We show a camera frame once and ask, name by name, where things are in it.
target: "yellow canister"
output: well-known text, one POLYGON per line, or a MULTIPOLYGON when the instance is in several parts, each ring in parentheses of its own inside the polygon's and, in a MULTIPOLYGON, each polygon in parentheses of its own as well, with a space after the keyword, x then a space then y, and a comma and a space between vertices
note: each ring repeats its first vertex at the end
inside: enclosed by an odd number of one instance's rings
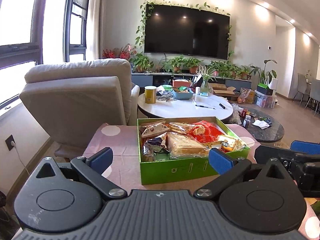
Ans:
POLYGON ((156 89, 157 88, 155 86, 144 87, 144 96, 146 99, 146 104, 156 103, 156 89))

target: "blue gripper pad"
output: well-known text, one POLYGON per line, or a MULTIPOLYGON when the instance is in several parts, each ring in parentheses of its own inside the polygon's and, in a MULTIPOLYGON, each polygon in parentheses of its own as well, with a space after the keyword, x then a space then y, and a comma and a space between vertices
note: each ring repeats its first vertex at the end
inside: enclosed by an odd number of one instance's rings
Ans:
POLYGON ((303 152, 307 154, 320 154, 320 144, 303 142, 303 141, 293 141, 291 143, 290 149, 297 152, 303 152))
POLYGON ((102 174, 113 161, 113 151, 110 147, 105 147, 101 151, 89 157, 85 163, 94 171, 102 174))
POLYGON ((209 152, 209 164, 220 175, 230 170, 235 165, 235 161, 221 150, 213 148, 209 152))

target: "round white coffee table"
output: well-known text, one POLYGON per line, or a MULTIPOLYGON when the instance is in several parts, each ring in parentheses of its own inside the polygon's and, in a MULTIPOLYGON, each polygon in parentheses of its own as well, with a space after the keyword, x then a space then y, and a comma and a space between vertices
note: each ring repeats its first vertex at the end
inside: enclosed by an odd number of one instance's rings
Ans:
POLYGON ((208 97, 194 94, 192 99, 189 100, 181 99, 168 102, 157 100, 155 104, 146 104, 143 93, 138 98, 138 107, 143 114, 150 118, 215 116, 224 120, 233 113, 233 108, 228 101, 211 94, 208 97), (226 109, 223 109, 219 104, 224 105, 226 109), (196 105, 209 106, 215 109, 196 105))

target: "white polka dot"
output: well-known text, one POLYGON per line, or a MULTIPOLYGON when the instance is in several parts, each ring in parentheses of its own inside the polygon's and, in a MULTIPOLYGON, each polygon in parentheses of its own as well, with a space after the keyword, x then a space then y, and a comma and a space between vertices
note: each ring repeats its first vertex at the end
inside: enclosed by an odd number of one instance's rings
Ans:
POLYGON ((249 147, 252 147, 255 144, 255 141, 250 137, 240 137, 240 139, 243 140, 249 147))
POLYGON ((108 125, 102 128, 101 132, 107 136, 114 136, 120 133, 120 128, 115 125, 108 125))
POLYGON ((310 238, 317 238, 320 235, 319 219, 317 217, 308 218, 306 222, 306 234, 310 238))
POLYGON ((105 178, 109 177, 112 172, 111 166, 109 166, 101 175, 105 178))

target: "dark oval coffee table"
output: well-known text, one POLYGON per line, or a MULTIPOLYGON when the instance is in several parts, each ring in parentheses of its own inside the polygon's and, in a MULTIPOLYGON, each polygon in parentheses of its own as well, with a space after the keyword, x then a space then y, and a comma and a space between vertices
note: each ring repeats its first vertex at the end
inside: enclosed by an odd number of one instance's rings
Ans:
POLYGON ((258 126, 252 125, 254 123, 254 118, 251 117, 251 123, 249 125, 249 128, 247 129, 249 133, 260 143, 275 143, 280 141, 284 136, 284 128, 283 126, 273 117, 271 117, 268 114, 265 114, 259 110, 248 108, 248 111, 251 113, 255 113, 257 117, 268 117, 271 119, 272 125, 271 127, 261 129, 258 126))

